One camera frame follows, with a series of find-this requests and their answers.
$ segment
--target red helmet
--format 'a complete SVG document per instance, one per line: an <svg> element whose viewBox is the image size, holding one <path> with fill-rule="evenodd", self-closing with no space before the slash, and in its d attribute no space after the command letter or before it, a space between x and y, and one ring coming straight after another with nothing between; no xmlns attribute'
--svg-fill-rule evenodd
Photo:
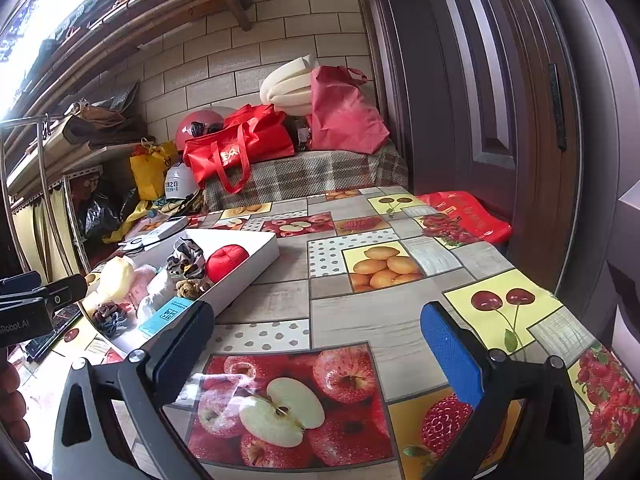
<svg viewBox="0 0 640 480"><path fill-rule="evenodd" d="M178 151L181 152L184 150L184 143L189 139L193 139L193 136L191 135L191 123L202 123L205 126L209 126L210 124L222 124L224 122L225 120L222 116L215 113L213 110L198 110L187 115L175 131L175 145L178 148Z"/></svg>

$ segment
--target blue card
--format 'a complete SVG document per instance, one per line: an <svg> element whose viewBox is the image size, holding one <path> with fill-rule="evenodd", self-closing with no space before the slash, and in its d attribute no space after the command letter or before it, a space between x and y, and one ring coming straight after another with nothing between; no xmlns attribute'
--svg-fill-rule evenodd
<svg viewBox="0 0 640 480"><path fill-rule="evenodd" d="M138 330L149 338L152 338L177 316L187 310L193 303L194 301L186 300L185 298L173 298L140 325Z"/></svg>

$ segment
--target blue gripper pad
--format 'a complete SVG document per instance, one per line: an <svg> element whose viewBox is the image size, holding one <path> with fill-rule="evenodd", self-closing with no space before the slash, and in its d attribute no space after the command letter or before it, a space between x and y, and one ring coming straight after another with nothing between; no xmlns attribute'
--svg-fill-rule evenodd
<svg viewBox="0 0 640 480"><path fill-rule="evenodd" d="M475 409L484 395L482 371L430 303L422 308L420 330L458 399Z"/></svg>

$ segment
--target plaid blanket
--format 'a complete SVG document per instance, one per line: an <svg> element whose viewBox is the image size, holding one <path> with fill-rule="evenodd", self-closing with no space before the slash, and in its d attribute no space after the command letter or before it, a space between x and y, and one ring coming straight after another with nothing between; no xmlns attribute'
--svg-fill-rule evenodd
<svg viewBox="0 0 640 480"><path fill-rule="evenodd" d="M240 168L228 171L231 182ZM229 194L217 177L207 180L206 209L219 211L240 206L289 200L334 189L403 186L408 184L404 160L390 142L373 155L353 152L301 152L288 158L251 165L251 177L240 193Z"/></svg>

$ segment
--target red tote bag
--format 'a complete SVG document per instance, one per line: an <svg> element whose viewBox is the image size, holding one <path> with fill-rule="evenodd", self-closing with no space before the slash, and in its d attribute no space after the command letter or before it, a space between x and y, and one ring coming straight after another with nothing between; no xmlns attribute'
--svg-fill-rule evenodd
<svg viewBox="0 0 640 480"><path fill-rule="evenodd" d="M251 163L294 154L293 143L282 125L286 114L273 105L240 108L225 120L225 129L188 140L182 156L200 187L214 176L229 193L238 193L249 180ZM225 168L242 166L240 181L232 185Z"/></svg>
<svg viewBox="0 0 640 480"><path fill-rule="evenodd" d="M376 152L389 130L358 86L367 77L354 68L319 66L311 73L311 149Z"/></svg>

